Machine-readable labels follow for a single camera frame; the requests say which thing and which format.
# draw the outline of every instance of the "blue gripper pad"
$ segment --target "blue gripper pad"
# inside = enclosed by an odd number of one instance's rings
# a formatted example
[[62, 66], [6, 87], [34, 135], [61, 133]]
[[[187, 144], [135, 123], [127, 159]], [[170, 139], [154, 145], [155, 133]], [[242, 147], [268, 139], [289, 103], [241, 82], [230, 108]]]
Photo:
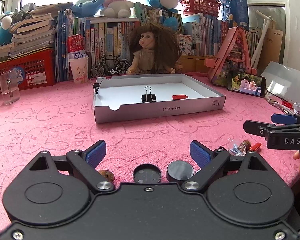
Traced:
[[273, 114], [271, 121], [278, 124], [296, 124], [297, 119], [290, 114]]
[[197, 163], [197, 165], [202, 169], [204, 168], [209, 162], [211, 162], [211, 153], [212, 151], [209, 150], [207, 147], [198, 145], [197, 141], [192, 141], [190, 143], [190, 156], [191, 158]]
[[106, 142], [100, 140], [86, 150], [87, 156], [85, 161], [95, 169], [106, 156], [106, 151]]

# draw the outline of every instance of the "paper cup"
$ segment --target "paper cup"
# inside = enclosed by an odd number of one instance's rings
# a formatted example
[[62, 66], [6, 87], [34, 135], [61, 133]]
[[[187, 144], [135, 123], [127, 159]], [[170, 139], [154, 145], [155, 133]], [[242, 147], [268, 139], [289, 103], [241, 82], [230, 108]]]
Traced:
[[82, 58], [69, 59], [71, 72], [75, 84], [88, 81], [88, 55]]

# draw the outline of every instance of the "cardboard tray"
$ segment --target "cardboard tray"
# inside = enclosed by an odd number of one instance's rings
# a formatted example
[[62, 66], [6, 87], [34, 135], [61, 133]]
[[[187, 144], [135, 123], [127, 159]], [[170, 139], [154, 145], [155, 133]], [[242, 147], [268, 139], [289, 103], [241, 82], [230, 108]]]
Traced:
[[[156, 102], [141, 101], [146, 86]], [[172, 100], [172, 95], [189, 97]], [[225, 100], [226, 96], [187, 75], [153, 74], [103, 78], [93, 105], [96, 123], [104, 123], [218, 110]]]

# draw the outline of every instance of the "glass pitcher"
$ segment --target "glass pitcher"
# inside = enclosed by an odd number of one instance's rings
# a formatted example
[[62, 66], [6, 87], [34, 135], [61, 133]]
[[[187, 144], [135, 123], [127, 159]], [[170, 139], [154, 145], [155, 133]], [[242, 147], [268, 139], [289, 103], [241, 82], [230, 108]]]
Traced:
[[0, 88], [5, 105], [20, 99], [16, 70], [12, 69], [0, 74]]

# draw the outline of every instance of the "doll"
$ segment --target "doll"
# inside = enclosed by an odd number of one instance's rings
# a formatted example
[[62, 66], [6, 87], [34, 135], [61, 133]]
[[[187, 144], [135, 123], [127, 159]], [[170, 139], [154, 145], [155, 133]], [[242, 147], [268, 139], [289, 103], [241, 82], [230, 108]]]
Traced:
[[182, 67], [178, 40], [172, 29], [146, 23], [134, 28], [129, 42], [133, 58], [127, 74], [175, 73]]

